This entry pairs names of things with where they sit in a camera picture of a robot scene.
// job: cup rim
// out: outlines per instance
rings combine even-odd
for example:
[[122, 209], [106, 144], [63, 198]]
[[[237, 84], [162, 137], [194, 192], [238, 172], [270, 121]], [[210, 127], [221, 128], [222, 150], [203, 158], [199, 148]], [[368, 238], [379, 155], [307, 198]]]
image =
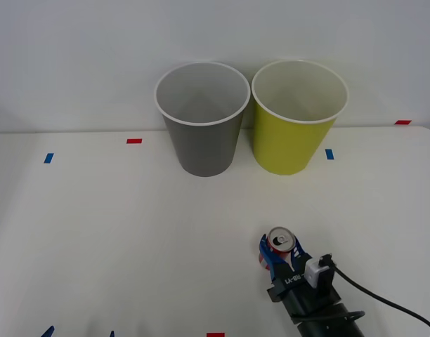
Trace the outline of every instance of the cup rim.
[[[283, 117], [280, 114], [275, 113], [274, 111], [268, 109], [258, 98], [257, 98], [257, 94], [256, 94], [256, 89], [255, 89], [255, 83], [256, 83], [256, 79], [257, 77], [260, 75], [261, 72], [263, 72], [266, 68], [271, 67], [273, 65], [276, 65], [278, 63], [290, 63], [290, 62], [304, 62], [304, 63], [310, 63], [312, 65], [316, 65], [318, 67], [321, 67], [325, 70], [327, 70], [328, 72], [332, 73], [336, 78], [338, 78], [341, 82], [341, 84], [343, 84], [343, 87], [345, 88], [346, 91], [346, 99], [345, 99], [345, 103], [343, 105], [343, 107], [334, 115], [332, 115], [331, 117], [328, 118], [324, 118], [324, 119], [317, 119], [316, 121], [299, 121], [298, 119], [291, 119], [291, 118], [287, 118], [287, 117]], [[318, 62], [314, 62], [314, 61], [310, 61], [310, 60], [302, 60], [302, 59], [295, 59], [295, 60], [278, 60], [272, 63], [268, 63], [267, 65], [264, 65], [255, 75], [254, 78], [252, 79], [252, 83], [251, 83], [251, 90], [252, 90], [252, 95], [254, 96], [254, 99], [256, 100], [257, 104], [259, 104], [261, 106], [262, 109], [264, 109], [267, 113], [272, 114], [274, 117], [277, 117], [283, 121], [289, 121], [291, 123], [297, 123], [297, 124], [321, 124], [321, 123], [325, 123], [326, 121], [332, 121], [333, 119], [336, 119], [346, 108], [346, 106], [348, 105], [349, 102], [349, 89], [348, 86], [346, 85], [346, 82], [340, 77], [340, 75], [338, 75], [335, 71], [333, 71], [332, 69], [326, 67], [325, 65], [321, 65]]]
[[[189, 65], [196, 65], [196, 64], [206, 64], [206, 65], [218, 65], [218, 66], [222, 66], [225, 68], [228, 68], [232, 71], [234, 71], [236, 74], [238, 74], [240, 76], [241, 79], [243, 79], [243, 82], [245, 83], [246, 87], [247, 87], [247, 97], [245, 102], [243, 103], [243, 105], [240, 107], [239, 110], [237, 110], [236, 112], [234, 112], [233, 114], [223, 118], [223, 119], [218, 119], [216, 121], [208, 121], [208, 122], [204, 122], [204, 123], [194, 123], [191, 121], [183, 121], [182, 119], [177, 119], [176, 117], [173, 117], [169, 114], [167, 114], [159, 105], [158, 101], [157, 101], [157, 89], [159, 88], [160, 84], [162, 83], [162, 81], [165, 79], [165, 77], [167, 77], [168, 75], [170, 75], [172, 72], [176, 71], [177, 69], [180, 68], [184, 68], [187, 67]], [[159, 79], [159, 81], [156, 84], [156, 87], [154, 88], [154, 102], [156, 104], [157, 109], [159, 109], [159, 111], [168, 119], [175, 121], [176, 123], [179, 124], [183, 124], [183, 125], [189, 125], [189, 126], [211, 126], [211, 125], [217, 125], [217, 124], [221, 124], [224, 123], [225, 121], [228, 121], [230, 119], [233, 119], [234, 117], [236, 117], [237, 115], [239, 115], [247, 106], [249, 100], [251, 99], [251, 86], [249, 85], [248, 80], [246, 79], [246, 77], [238, 70], [236, 70], [234, 67], [231, 67], [229, 65], [225, 65], [223, 63], [219, 63], [219, 62], [212, 62], [212, 61], [195, 61], [195, 62], [187, 62], [183, 65], [178, 65], [177, 67], [174, 67], [173, 69], [169, 70], [168, 72], [166, 72], [164, 75], [162, 75], [162, 77]]]

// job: paper cup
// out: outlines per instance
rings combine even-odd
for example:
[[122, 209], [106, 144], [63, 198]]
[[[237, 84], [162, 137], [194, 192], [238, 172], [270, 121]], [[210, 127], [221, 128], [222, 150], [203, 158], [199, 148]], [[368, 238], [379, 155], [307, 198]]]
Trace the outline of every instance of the paper cup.
[[166, 73], [155, 102], [181, 166], [195, 176], [215, 176], [232, 163], [251, 89], [237, 70], [195, 62]]
[[304, 169], [348, 102], [348, 87], [332, 70], [306, 60], [282, 60], [254, 76], [254, 156], [271, 173]]

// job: white table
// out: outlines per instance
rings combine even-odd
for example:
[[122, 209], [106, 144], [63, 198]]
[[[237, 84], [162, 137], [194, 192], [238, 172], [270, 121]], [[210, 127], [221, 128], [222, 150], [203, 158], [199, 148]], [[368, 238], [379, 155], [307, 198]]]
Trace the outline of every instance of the white table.
[[[0, 135], [0, 337], [299, 336], [258, 262], [276, 225], [430, 319], [425, 128], [335, 128], [294, 176], [264, 171], [242, 131], [212, 178], [181, 169], [167, 132]], [[367, 337], [430, 336], [334, 285]]]

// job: black cable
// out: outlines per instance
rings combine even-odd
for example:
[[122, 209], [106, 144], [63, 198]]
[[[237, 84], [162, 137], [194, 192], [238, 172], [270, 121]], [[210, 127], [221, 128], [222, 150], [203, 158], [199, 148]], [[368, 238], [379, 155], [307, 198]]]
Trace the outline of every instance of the black cable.
[[418, 315], [416, 312], [410, 311], [408, 309], [405, 309], [404, 307], [401, 307], [400, 305], [393, 303], [389, 300], [386, 300], [385, 298], [382, 298], [381, 296], [376, 295], [375, 293], [372, 293], [371, 291], [369, 291], [368, 289], [362, 287], [361, 285], [359, 285], [358, 283], [354, 282], [352, 279], [350, 279], [349, 277], [347, 277], [336, 265], [334, 265], [334, 269], [337, 272], [338, 275], [340, 275], [341, 277], [343, 277], [348, 283], [350, 283], [351, 285], [353, 285], [354, 287], [356, 287], [358, 290], [366, 293], [368, 296], [373, 297], [375, 300], [379, 300], [387, 305], [389, 305], [392, 308], [398, 309], [402, 312], [405, 312], [407, 315], [410, 315], [416, 319], [419, 319], [421, 322], [425, 323], [426, 325], [429, 326], [430, 328], [430, 322], [425, 319], [423, 316]]
[[329, 321], [331, 319], [346, 318], [349, 321], [355, 321], [365, 316], [365, 311], [351, 311], [351, 312], [340, 312], [339, 314], [328, 315], [328, 316], [298, 316], [292, 315], [292, 319], [298, 319], [300, 322], [314, 322], [314, 321]]

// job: gray paper cup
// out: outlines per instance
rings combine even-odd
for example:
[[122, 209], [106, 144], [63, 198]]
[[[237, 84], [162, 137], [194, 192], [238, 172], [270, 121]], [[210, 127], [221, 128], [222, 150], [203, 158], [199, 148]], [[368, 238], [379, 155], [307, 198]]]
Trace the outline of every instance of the gray paper cup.
[[229, 167], [250, 95], [238, 70], [215, 62], [183, 65], [159, 80], [155, 103], [184, 170], [209, 177]]

